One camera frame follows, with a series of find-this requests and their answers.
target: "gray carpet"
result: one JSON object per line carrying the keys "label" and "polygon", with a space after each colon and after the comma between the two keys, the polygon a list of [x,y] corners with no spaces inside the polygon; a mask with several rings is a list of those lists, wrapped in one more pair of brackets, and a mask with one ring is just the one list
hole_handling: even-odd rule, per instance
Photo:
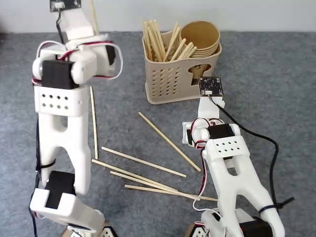
{"label": "gray carpet", "polygon": [[[100,159],[181,191],[197,193],[202,174],[196,172],[139,116],[142,111],[189,157],[201,166],[198,151],[181,144],[181,122],[197,116],[198,100],[151,105],[147,102],[141,33],[112,33],[124,54],[124,70],[114,81],[94,82],[100,145],[179,170],[181,178],[100,151]],[[35,128],[31,68],[37,46],[57,34],[0,35],[0,229],[3,236],[33,236],[28,214],[34,187]],[[215,69],[222,77],[226,109],[246,127],[276,139],[275,168],[279,201],[296,201],[281,211],[287,236],[313,236],[315,225],[316,34],[223,32],[223,53]],[[89,144],[93,149],[90,119]],[[244,135],[263,185],[269,187],[273,146]],[[57,169],[73,171],[65,152]],[[133,184],[92,165],[89,193],[82,201],[102,211],[118,236],[181,237],[200,214],[184,197],[127,190]],[[205,194],[215,197],[211,180]],[[255,214],[248,203],[238,198]],[[201,206],[215,207],[204,201]],[[63,227],[38,221],[39,237],[59,236]]]}

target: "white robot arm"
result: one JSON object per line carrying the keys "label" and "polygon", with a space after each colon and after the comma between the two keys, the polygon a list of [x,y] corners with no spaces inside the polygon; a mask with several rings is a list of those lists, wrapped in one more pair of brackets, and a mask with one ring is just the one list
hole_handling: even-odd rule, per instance
{"label": "white robot arm", "polygon": [[[211,237],[284,237],[277,207],[258,178],[239,126],[219,119],[225,105],[220,78],[201,78],[200,90],[198,119],[183,123],[183,143],[201,149],[205,179],[199,195],[206,184],[205,161],[218,195],[217,210],[196,209],[194,202],[197,211],[204,211],[201,221],[205,228]],[[231,168],[236,175],[228,172]],[[244,196],[261,218],[236,209],[237,195]]]}
{"label": "white robot arm", "polygon": [[[122,55],[107,35],[95,35],[79,0],[50,3],[51,11],[58,12],[58,26],[65,30],[69,41],[65,45],[53,42],[53,46],[43,49],[51,42],[42,43],[33,63],[35,110],[39,115],[38,175],[30,212],[33,217],[42,215],[83,237],[99,237],[104,232],[104,215],[77,197],[85,195],[90,185],[86,83],[93,76],[118,77],[123,67]],[[115,69],[115,48],[121,63],[120,72],[114,77],[111,74]],[[67,127],[62,125],[61,116],[67,117]],[[74,174],[54,170],[60,147],[67,151]],[[44,189],[38,188],[39,181]]]}

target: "stacked paper cup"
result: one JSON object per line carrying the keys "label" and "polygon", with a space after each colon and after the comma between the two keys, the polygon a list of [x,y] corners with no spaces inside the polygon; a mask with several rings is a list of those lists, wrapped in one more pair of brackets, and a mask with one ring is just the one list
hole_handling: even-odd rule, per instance
{"label": "stacked paper cup", "polygon": [[215,53],[219,45],[220,32],[210,22],[195,21],[192,22],[180,31],[180,42],[186,39],[186,44],[183,45],[184,50],[189,43],[193,43],[197,47],[191,55],[192,58],[205,58]]}

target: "plastic basket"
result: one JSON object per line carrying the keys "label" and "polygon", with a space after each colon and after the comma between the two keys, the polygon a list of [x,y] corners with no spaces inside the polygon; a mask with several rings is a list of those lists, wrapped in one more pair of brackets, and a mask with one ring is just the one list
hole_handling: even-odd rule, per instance
{"label": "plastic basket", "polygon": [[[171,35],[172,32],[161,34],[164,45],[169,45]],[[172,51],[177,47],[178,43],[175,43]],[[193,74],[189,72],[189,69],[196,65],[208,64],[210,68],[203,73],[203,76],[212,76],[217,59],[222,52],[222,46],[219,44],[215,53],[206,58],[153,62],[147,58],[144,38],[143,48],[145,52],[147,100],[155,105],[199,98],[197,79],[193,79]]]}

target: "white wall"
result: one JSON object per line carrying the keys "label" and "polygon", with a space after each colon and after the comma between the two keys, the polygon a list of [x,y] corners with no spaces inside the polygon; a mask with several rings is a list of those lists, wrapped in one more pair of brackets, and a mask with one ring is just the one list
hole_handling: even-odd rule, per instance
{"label": "white wall", "polygon": [[[81,0],[90,16],[89,0]],[[315,0],[95,0],[102,31],[140,31],[157,19],[214,22],[222,31],[316,31]],[[0,0],[0,32],[55,32],[49,0]]]}

